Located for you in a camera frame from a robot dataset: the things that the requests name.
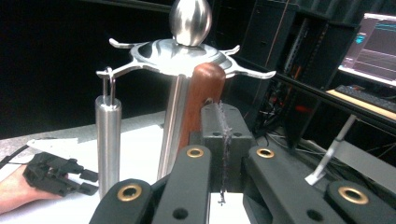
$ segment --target brown handle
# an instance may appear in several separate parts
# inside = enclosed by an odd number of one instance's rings
[[[194,68],[185,105],[178,149],[189,143],[190,132],[201,130],[201,108],[208,99],[218,103],[224,87],[224,70],[215,63],[202,63]]]

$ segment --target black clamp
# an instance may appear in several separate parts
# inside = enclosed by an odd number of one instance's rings
[[[99,188],[82,183],[81,185],[67,178],[67,174],[80,174],[79,178],[96,182],[98,174],[85,170],[77,164],[76,159],[65,160],[58,156],[42,152],[36,154],[27,164],[23,176],[27,183],[37,189],[66,196],[69,193],[79,192],[93,195]]]

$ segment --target stainless steel cylinder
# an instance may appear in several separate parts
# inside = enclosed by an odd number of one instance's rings
[[[102,199],[120,181],[121,102],[99,96],[95,101],[99,194]]]
[[[189,80],[186,76],[174,77],[169,93],[165,124],[163,125],[163,145],[157,179],[168,175],[175,163],[188,90]]]

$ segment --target human hand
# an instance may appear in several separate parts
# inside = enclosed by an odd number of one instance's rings
[[[26,182],[23,172],[26,165],[0,182],[0,214],[35,200],[60,199],[62,196],[36,189]]]

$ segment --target metal knob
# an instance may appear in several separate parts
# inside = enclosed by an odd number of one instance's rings
[[[212,12],[206,0],[176,0],[169,22],[176,42],[194,47],[200,45],[209,33]]]

